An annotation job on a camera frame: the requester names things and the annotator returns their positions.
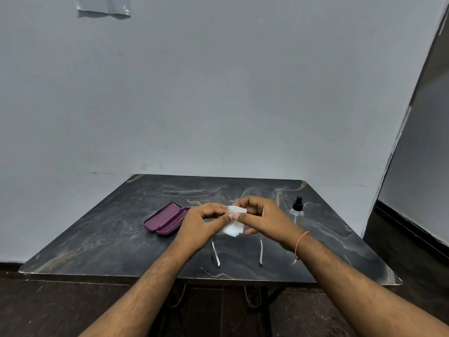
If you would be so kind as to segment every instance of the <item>wall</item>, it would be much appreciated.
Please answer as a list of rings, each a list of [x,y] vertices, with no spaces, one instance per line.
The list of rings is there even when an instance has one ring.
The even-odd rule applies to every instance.
[[[2,0],[0,260],[133,173],[304,179],[362,234],[446,2]]]
[[[438,37],[379,199],[449,245],[449,26]]]

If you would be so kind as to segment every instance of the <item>black marble tabletop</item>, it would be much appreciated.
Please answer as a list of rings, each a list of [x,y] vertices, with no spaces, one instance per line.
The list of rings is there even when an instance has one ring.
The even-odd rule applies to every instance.
[[[174,235],[160,237],[143,221],[169,202],[193,207],[206,202],[232,204],[246,195],[271,198],[288,212],[304,199],[301,225],[343,260],[382,285],[401,280],[308,185],[300,180],[133,175],[114,192],[27,261],[27,274],[139,277],[165,251]],[[263,243],[262,266],[259,263]],[[213,238],[185,265],[178,279],[189,283],[283,284],[313,286],[294,255],[261,234]]]

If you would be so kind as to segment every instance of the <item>orange bracelet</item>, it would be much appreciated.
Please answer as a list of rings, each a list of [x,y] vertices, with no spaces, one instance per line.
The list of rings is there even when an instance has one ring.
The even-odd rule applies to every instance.
[[[305,233],[303,233],[301,236],[300,236],[300,238],[298,239],[298,242],[296,243],[296,246],[295,246],[295,260],[292,262],[292,265],[295,265],[296,264],[296,261],[298,261],[298,256],[296,255],[296,249],[298,248],[298,243],[300,243],[300,241],[301,241],[301,239],[304,237],[304,235],[306,235],[308,233],[308,231],[307,232],[305,232]]]

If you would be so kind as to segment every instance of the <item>folded white tissue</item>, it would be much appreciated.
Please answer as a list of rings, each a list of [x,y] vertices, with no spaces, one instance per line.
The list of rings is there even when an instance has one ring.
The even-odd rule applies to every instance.
[[[237,206],[228,206],[228,210],[231,213],[246,213],[247,210],[245,208],[240,208]],[[243,228],[245,225],[243,223],[237,222],[233,220],[230,224],[224,227],[221,231],[227,235],[236,237],[237,235],[243,233]]]

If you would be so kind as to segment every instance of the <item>plastic sheet on wall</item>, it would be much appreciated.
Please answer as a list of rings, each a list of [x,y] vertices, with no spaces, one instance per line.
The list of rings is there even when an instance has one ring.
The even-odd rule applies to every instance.
[[[78,0],[80,11],[131,16],[131,0]]]

